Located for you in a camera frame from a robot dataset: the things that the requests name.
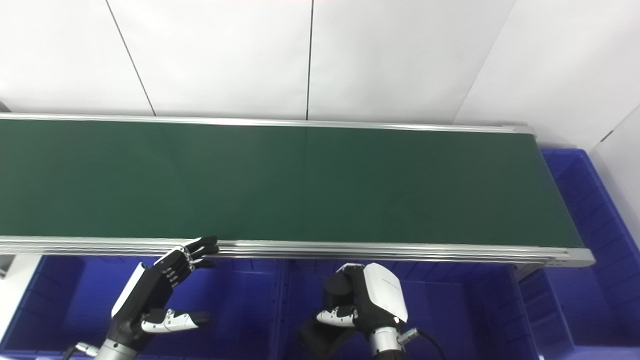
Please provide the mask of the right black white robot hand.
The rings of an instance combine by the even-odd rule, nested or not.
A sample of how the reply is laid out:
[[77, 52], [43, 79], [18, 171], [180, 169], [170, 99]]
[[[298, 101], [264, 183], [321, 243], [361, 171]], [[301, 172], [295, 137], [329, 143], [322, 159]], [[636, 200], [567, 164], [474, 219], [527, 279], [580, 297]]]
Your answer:
[[323, 281], [324, 305], [316, 321], [354, 328], [366, 337], [376, 331], [402, 330], [409, 319], [398, 277], [378, 263], [346, 263]]

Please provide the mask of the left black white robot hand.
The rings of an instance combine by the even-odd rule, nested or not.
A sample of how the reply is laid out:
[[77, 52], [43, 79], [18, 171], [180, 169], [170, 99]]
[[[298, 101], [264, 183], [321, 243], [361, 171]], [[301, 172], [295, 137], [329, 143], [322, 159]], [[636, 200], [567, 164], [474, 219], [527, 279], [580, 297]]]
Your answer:
[[218, 251], [218, 237], [206, 235], [174, 246], [151, 266], [140, 262], [111, 310], [106, 344], [117, 353], [139, 354], [157, 334], [208, 326], [211, 313], [169, 309], [167, 303], [194, 271], [215, 266], [205, 257]]

